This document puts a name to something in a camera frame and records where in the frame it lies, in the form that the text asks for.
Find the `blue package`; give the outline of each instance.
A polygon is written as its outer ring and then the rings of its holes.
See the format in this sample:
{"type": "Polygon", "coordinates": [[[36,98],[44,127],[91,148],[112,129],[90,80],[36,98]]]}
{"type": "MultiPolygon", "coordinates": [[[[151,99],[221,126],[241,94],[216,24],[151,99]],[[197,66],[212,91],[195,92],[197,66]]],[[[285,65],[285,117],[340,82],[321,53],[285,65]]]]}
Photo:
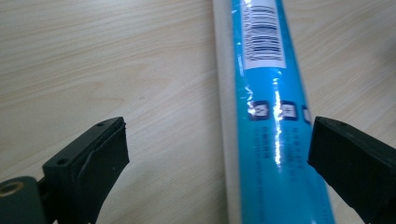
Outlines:
{"type": "Polygon", "coordinates": [[[282,1],[233,0],[233,42],[242,223],[334,223],[282,1]]]}

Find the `wood grain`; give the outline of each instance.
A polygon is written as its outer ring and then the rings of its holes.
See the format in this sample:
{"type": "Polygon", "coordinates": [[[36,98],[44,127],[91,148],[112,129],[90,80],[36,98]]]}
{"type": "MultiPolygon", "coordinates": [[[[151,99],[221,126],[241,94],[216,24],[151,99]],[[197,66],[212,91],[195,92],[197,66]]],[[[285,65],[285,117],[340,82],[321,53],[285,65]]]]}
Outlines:
{"type": "MultiPolygon", "coordinates": [[[[396,4],[284,3],[313,115],[396,147],[396,4]]],[[[131,163],[99,223],[228,222],[211,1],[0,0],[0,181],[116,116],[131,163]]]]}

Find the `barcode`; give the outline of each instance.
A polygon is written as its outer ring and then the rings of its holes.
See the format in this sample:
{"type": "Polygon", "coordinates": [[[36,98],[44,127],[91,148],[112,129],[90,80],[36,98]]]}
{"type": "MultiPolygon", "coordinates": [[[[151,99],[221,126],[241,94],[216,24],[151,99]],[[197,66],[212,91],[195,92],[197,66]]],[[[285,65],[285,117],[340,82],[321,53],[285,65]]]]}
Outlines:
{"type": "Polygon", "coordinates": [[[275,0],[251,0],[242,6],[245,69],[285,68],[275,0]]]}

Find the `shiny plastic packaging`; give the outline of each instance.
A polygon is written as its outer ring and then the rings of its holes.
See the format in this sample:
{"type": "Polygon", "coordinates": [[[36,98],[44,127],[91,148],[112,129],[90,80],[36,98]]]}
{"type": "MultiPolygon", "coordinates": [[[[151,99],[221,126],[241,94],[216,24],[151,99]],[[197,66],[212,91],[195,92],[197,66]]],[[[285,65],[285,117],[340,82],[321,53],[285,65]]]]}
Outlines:
{"type": "Polygon", "coordinates": [[[219,7],[226,5],[214,7],[230,221],[332,224],[325,183],[306,162],[312,127],[282,2],[228,1],[231,32],[220,18],[226,14],[219,7]],[[224,46],[224,33],[233,36],[233,50],[224,46]],[[233,83],[226,76],[233,76],[233,83]],[[229,94],[234,96],[236,124],[230,121],[229,94]]]}

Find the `printed symbol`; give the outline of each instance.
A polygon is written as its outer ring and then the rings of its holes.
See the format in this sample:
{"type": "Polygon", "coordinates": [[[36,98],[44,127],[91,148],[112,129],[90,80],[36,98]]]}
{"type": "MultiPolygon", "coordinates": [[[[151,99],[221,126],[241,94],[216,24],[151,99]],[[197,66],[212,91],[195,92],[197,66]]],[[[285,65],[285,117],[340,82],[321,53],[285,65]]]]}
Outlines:
{"type": "Polygon", "coordinates": [[[290,101],[281,101],[280,109],[282,113],[280,117],[285,120],[297,120],[296,104],[290,101]]]}
{"type": "Polygon", "coordinates": [[[247,104],[250,120],[266,120],[270,118],[267,101],[250,101],[247,104]]]}
{"type": "Polygon", "coordinates": [[[304,114],[304,121],[307,124],[311,124],[311,113],[309,112],[308,107],[306,105],[303,105],[303,114],[304,114]]]}

